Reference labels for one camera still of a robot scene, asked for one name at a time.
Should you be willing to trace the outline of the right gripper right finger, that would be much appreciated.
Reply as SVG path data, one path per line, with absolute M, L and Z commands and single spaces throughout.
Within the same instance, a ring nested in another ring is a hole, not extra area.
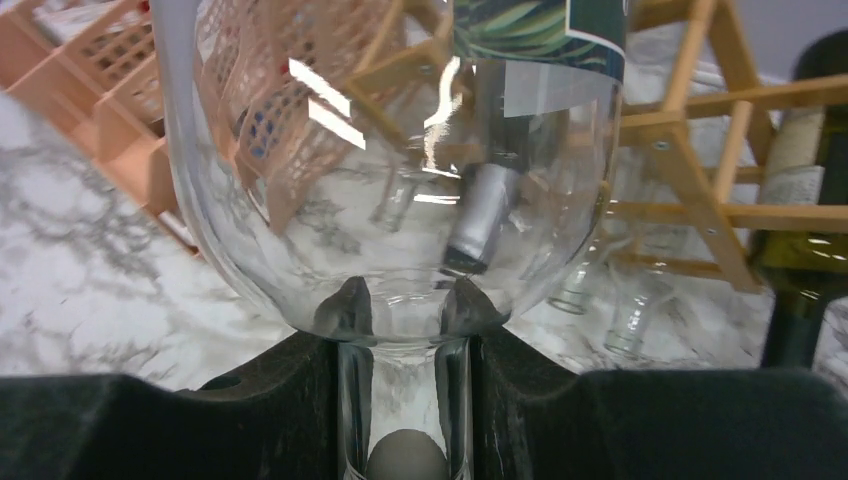
M 847 475 L 847 402 L 804 370 L 575 374 L 500 329 L 471 371 L 479 479 Z

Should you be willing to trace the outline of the wooden wine rack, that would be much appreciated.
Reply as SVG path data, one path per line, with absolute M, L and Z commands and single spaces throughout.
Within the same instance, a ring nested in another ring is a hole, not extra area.
M 529 166 L 518 196 L 550 194 L 539 171 L 560 153 L 580 165 L 607 147 L 639 148 L 677 196 L 616 203 L 612 216 L 696 229 L 711 259 L 667 257 L 668 270 L 723 280 L 740 291 L 761 281 L 743 261 L 738 228 L 796 238 L 845 234 L 843 207 L 733 207 L 737 184 L 764 185 L 778 167 L 768 114 L 847 101 L 847 72 L 782 86 L 754 77 L 731 1 L 401 1 L 401 47 L 348 77 L 357 112 L 401 156 L 401 168 L 454 186 L 483 158 L 475 118 L 481 60 L 503 60 L 506 114 L 528 116 Z

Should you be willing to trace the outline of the small clear glass bottle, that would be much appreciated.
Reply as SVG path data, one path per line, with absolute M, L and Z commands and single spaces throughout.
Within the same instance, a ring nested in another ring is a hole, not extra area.
M 388 176 L 380 202 L 369 220 L 377 228 L 398 232 L 419 185 L 418 174 L 410 169 L 394 169 Z

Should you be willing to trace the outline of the dark wine bottle with label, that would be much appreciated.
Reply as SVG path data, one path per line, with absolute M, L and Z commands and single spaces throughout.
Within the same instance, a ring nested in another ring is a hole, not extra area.
M 518 182 L 529 166 L 528 116 L 506 114 L 503 60 L 481 60 L 475 73 L 475 118 L 483 158 L 461 181 L 459 213 L 447 240 L 443 269 L 482 274 L 497 249 L 501 227 L 517 204 Z

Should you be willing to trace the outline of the round clear bottle with cap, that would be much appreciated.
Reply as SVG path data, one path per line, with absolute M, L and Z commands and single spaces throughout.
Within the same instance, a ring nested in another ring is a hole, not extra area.
M 175 193 L 240 294 L 332 341 L 345 479 L 473 475 L 470 343 L 588 247 L 626 1 L 154 1 Z

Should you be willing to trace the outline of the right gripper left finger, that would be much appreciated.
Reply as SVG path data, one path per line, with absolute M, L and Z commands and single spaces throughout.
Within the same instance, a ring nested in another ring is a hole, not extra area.
M 5 479 L 333 479 L 336 349 L 297 333 L 197 390 L 5 377 Z

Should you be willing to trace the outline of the tall clear glass bottle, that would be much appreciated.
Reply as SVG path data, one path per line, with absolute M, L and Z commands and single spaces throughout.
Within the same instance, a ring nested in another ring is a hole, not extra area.
M 607 252 L 610 234 L 600 226 L 592 243 L 579 257 L 577 266 L 546 300 L 554 309 L 571 315 L 584 315 L 593 297 L 593 288 Z

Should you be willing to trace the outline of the slim clear glass bottle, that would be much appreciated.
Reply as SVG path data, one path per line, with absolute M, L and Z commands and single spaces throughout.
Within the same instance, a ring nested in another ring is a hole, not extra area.
M 675 293 L 667 257 L 685 242 L 683 228 L 641 224 L 610 245 L 606 259 L 615 306 L 604 347 L 629 358 L 639 356 L 645 332 Z

